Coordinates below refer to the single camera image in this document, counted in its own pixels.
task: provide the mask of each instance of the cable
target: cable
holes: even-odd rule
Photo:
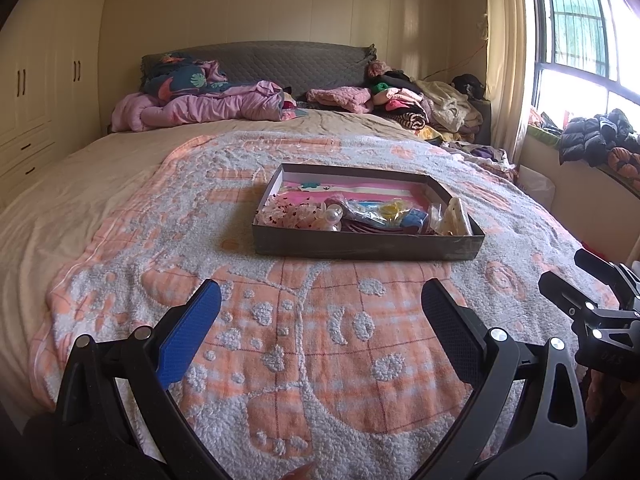
[[[425,77],[422,78],[422,80],[424,81],[425,79],[428,79],[433,75],[439,74],[440,72],[445,72],[447,70],[453,70],[454,68],[458,68],[460,66],[468,65],[471,62],[471,60],[476,56],[476,54],[478,52],[480,52],[484,47],[486,47],[487,43],[488,43],[488,41],[484,40],[484,42],[482,43],[482,45],[480,45],[478,50],[476,50],[471,56],[465,57],[465,59],[463,59],[462,61],[456,63],[454,66],[450,66],[448,68],[443,68],[442,70],[438,70],[437,72],[433,72],[433,73],[431,73],[429,75],[426,75]]]

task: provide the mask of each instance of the silver bolt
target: silver bolt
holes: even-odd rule
[[[501,328],[492,329],[490,335],[496,341],[506,341],[507,339],[507,333]]]
[[[81,335],[78,339],[76,339],[76,346],[78,348],[84,348],[89,344],[89,341],[91,341],[91,338],[87,334]]]
[[[551,343],[551,346],[556,350],[564,350],[564,341],[562,341],[562,339],[557,337],[552,337],[550,343]]]
[[[139,326],[133,332],[133,337],[135,337],[136,339],[138,339],[140,341],[144,341],[145,339],[148,339],[150,335],[151,335],[151,327],[150,326]]]

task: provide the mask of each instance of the gray quilted headboard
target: gray quilted headboard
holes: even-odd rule
[[[307,41],[243,41],[216,45],[177,48],[202,60],[217,59],[230,82],[260,79],[292,87],[296,99],[311,88],[363,86],[369,61],[376,49],[368,47],[311,43]],[[165,54],[142,58],[142,83],[149,69]]]

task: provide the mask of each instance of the wardrobe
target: wardrobe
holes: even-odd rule
[[[19,0],[0,30],[0,210],[100,137],[104,0]]]

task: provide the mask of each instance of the open cardboard box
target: open cardboard box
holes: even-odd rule
[[[427,175],[399,171],[315,166],[311,164],[281,164],[271,178],[260,199],[262,209],[270,195],[278,194],[283,182],[305,184],[319,182],[333,185],[360,183],[393,183],[419,186],[429,203],[447,206],[452,198],[436,180]],[[287,229],[258,225],[254,218],[255,251],[271,256],[299,258],[327,258],[345,260],[473,260],[477,255],[484,232],[469,216],[472,236],[438,236],[411,234],[369,234],[353,232]]]

